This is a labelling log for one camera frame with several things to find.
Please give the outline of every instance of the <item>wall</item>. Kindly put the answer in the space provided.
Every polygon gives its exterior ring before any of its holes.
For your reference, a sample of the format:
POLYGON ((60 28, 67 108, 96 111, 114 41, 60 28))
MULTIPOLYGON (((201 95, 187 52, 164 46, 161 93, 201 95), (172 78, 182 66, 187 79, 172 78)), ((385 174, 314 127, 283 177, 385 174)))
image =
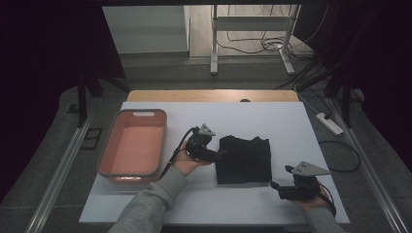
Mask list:
POLYGON ((184 6, 103 8, 118 53, 188 51, 187 10, 184 6))

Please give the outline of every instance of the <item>folded garment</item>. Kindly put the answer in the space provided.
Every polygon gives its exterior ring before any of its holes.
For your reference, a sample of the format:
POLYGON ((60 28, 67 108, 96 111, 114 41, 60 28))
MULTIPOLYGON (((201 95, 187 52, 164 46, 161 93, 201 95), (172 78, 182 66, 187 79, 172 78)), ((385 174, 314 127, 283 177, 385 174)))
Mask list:
POLYGON ((222 159, 216 162, 218 184, 267 183, 272 180, 269 140, 220 139, 222 159))

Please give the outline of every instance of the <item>white tabletop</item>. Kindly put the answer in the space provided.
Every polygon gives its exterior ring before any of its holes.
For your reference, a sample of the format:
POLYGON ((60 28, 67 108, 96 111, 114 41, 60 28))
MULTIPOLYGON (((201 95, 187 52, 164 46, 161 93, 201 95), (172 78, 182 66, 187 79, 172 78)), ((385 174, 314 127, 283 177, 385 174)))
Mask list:
MULTIPOLYGON (((167 113, 167 136, 163 167, 182 137, 193 126, 206 123, 216 136, 208 145, 219 149, 219 139, 233 135, 252 140, 269 139, 272 177, 281 185, 293 185, 285 165, 301 161, 326 168, 306 111, 299 102, 290 103, 160 103, 125 102, 123 109, 162 109, 167 113)), ((319 181, 332 193, 336 220, 349 223, 331 176, 319 181)), ((281 200, 268 185, 218 185, 214 164, 197 168, 188 176, 189 184, 166 213, 165 224, 290 225, 306 223, 302 211, 281 200)), ((80 222, 116 222, 121 211, 143 184, 111 183, 96 176, 80 222)))

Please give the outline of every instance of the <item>plastic tray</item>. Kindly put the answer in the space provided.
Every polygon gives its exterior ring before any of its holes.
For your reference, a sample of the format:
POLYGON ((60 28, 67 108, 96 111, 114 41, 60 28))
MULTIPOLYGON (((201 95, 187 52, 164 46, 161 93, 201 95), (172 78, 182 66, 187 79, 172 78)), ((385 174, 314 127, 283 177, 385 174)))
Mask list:
POLYGON ((157 181, 167 115, 163 110, 123 110, 112 124, 98 173, 114 183, 157 181))

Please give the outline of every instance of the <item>white power strip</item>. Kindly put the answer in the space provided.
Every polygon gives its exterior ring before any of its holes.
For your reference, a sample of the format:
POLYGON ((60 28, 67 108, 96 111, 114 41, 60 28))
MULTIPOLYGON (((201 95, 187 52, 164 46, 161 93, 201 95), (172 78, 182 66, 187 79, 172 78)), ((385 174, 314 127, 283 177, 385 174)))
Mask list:
POLYGON ((343 133, 343 130, 333 122, 333 120, 325 119, 325 114, 320 113, 316 115, 316 118, 324 125, 326 126, 335 136, 339 136, 343 133))

